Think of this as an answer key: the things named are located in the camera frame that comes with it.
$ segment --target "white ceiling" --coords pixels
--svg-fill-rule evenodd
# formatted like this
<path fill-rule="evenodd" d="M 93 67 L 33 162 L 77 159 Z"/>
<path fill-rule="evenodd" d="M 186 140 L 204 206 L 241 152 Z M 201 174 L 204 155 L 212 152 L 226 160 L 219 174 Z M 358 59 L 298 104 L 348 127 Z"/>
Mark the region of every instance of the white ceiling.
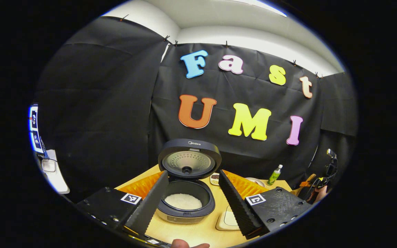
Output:
<path fill-rule="evenodd" d="M 329 61 L 338 71 L 344 69 L 326 45 L 309 29 L 289 17 L 231 0 L 144 0 L 161 9 L 181 29 L 210 25 L 245 27 L 273 33 L 309 48 Z"/>

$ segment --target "midea logo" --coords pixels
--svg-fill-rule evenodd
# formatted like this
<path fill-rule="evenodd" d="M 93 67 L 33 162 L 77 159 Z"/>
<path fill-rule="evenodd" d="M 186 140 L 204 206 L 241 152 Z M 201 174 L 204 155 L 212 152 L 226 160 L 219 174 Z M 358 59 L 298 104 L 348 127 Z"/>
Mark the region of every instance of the midea logo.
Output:
<path fill-rule="evenodd" d="M 195 142 L 192 142 L 192 141 L 188 141 L 188 144 L 190 144 L 190 145 L 199 145 L 199 146 L 201 146 L 200 143 L 195 143 Z"/>

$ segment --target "foam letter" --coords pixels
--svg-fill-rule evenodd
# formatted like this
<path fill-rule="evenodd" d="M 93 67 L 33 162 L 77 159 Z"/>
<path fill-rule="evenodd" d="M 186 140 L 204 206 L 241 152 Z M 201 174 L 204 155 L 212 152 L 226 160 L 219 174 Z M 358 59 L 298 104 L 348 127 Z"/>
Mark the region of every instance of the foam letter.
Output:
<path fill-rule="evenodd" d="M 191 118 L 192 106 L 197 101 L 197 97 L 191 95 L 181 95 L 181 104 L 179 110 L 179 121 L 192 128 L 203 128 L 206 127 L 211 118 L 212 107 L 217 104 L 217 101 L 212 98 L 202 98 L 203 112 L 202 117 L 199 120 L 193 120 Z"/>
<path fill-rule="evenodd" d="M 303 94 L 307 98 L 312 98 L 312 93 L 310 92 L 309 86 L 312 86 L 312 83 L 309 81 L 308 77 L 300 77 L 299 80 L 303 82 Z"/>
<path fill-rule="evenodd" d="M 198 66 L 200 65 L 201 67 L 205 66 L 205 59 L 203 56 L 208 56 L 208 52 L 205 50 L 200 50 L 198 52 L 193 52 L 187 55 L 181 56 L 181 60 L 185 62 L 186 69 L 188 70 L 188 73 L 186 74 L 187 78 L 193 78 L 200 76 L 204 73 L 204 70 L 200 69 Z"/>
<path fill-rule="evenodd" d="M 271 72 L 269 74 L 269 80 L 272 83 L 276 83 L 278 85 L 284 85 L 286 83 L 286 77 L 284 77 L 284 75 L 286 75 L 286 71 L 284 68 L 277 65 L 271 65 L 269 71 Z"/>
<path fill-rule="evenodd" d="M 242 74 L 243 70 L 241 69 L 241 66 L 243 66 L 243 60 L 237 56 L 234 55 L 224 55 L 223 56 L 224 61 L 220 61 L 218 64 L 218 67 L 220 69 L 225 70 L 225 71 L 231 71 L 234 74 Z"/>
<path fill-rule="evenodd" d="M 299 128 L 301 127 L 301 122 L 303 122 L 303 118 L 299 116 L 291 116 L 290 120 L 292 121 L 292 128 L 290 130 L 290 136 L 286 140 L 288 145 L 296 146 L 299 144 L 298 135 Z"/>
<path fill-rule="evenodd" d="M 251 112 L 246 104 L 236 103 L 234 104 L 234 108 L 236 110 L 234 124 L 227 132 L 231 135 L 240 136 L 241 125 L 243 125 L 245 137 L 249 136 L 255 128 L 255 132 L 252 133 L 252 138 L 257 140 L 266 140 L 267 121 L 269 120 L 269 116 L 271 116 L 272 112 L 265 108 L 260 108 L 254 118 L 252 118 Z"/>

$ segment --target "rice cooker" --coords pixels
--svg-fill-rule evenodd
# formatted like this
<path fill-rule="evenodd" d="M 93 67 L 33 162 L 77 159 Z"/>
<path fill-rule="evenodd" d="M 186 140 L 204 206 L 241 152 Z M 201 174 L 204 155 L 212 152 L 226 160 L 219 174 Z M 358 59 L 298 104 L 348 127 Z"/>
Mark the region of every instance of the rice cooker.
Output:
<path fill-rule="evenodd" d="M 156 213 L 173 223 L 198 223 L 215 208 L 211 189 L 199 179 L 214 173 L 222 162 L 222 156 L 214 144 L 193 139 L 173 139 L 162 147 L 159 154 L 160 171 L 167 170 L 169 184 Z M 165 199 L 173 194 L 188 194 L 202 203 L 202 207 L 186 210 L 168 204 Z"/>

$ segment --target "monitor screen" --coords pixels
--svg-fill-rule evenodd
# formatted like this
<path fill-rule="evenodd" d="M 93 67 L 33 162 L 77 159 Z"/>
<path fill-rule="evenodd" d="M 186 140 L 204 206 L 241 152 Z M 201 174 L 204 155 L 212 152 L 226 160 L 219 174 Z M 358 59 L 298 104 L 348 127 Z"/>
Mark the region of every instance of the monitor screen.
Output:
<path fill-rule="evenodd" d="M 46 156 L 46 151 L 44 147 L 44 143 L 39 136 L 38 130 L 38 104 L 34 103 L 29 108 L 29 131 L 30 131 L 30 141 L 32 144 L 32 149 L 41 154 Z"/>

